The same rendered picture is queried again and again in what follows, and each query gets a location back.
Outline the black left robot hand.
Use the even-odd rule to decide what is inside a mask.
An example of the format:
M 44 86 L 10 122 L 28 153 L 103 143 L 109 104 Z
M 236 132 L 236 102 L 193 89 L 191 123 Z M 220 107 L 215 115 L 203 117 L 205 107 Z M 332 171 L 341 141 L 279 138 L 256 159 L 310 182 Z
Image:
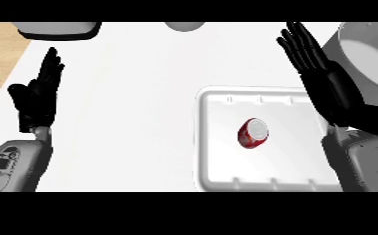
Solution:
M 36 127 L 50 127 L 54 122 L 57 89 L 64 65 L 57 50 L 48 48 L 38 76 L 26 85 L 11 84 L 7 92 L 19 118 L 19 132 L 29 133 Z

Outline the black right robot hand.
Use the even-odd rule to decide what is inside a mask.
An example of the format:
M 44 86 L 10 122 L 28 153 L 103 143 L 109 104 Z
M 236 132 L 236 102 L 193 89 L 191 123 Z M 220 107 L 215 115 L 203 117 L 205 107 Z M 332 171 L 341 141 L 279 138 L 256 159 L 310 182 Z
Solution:
M 316 111 L 330 125 L 378 135 L 378 106 L 364 103 L 357 85 L 339 63 L 326 57 L 317 40 L 299 22 L 287 22 L 276 39 Z

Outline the grey metal pot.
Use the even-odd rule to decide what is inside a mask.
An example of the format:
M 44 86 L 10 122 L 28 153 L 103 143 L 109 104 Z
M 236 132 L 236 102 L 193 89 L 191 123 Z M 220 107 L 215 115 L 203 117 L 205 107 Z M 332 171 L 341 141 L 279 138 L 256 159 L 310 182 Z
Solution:
M 378 22 L 344 22 L 321 49 L 347 71 L 364 102 L 378 106 Z

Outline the red can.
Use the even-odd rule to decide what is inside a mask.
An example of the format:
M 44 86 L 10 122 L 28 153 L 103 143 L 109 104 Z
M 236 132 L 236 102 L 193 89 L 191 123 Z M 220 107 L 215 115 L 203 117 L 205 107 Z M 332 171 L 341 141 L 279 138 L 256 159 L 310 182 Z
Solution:
M 246 149 L 259 146 L 268 137 L 268 129 L 265 123 L 258 118 L 245 121 L 237 131 L 237 142 Z

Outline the white plastic tray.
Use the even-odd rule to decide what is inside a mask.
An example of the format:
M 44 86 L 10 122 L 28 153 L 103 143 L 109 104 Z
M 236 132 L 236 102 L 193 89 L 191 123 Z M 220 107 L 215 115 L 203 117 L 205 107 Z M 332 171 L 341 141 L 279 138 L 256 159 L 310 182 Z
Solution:
M 237 142 L 245 121 L 267 125 L 265 142 Z M 208 192 L 338 192 L 320 140 L 326 135 L 301 88 L 208 86 L 196 96 L 196 183 Z

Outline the grey appliance with dark rim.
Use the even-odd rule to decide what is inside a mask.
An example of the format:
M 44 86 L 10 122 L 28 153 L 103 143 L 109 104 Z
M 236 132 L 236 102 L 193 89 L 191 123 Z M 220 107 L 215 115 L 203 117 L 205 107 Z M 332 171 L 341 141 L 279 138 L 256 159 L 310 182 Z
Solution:
M 75 41 L 91 39 L 100 22 L 13 22 L 19 34 L 32 40 Z

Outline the grey rounded object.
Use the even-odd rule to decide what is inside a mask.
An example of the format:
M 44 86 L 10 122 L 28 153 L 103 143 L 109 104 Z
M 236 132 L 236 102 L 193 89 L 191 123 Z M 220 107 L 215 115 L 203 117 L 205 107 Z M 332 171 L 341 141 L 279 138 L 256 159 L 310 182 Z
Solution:
M 202 22 L 166 22 L 166 26 L 178 32 L 194 31 L 202 25 Z

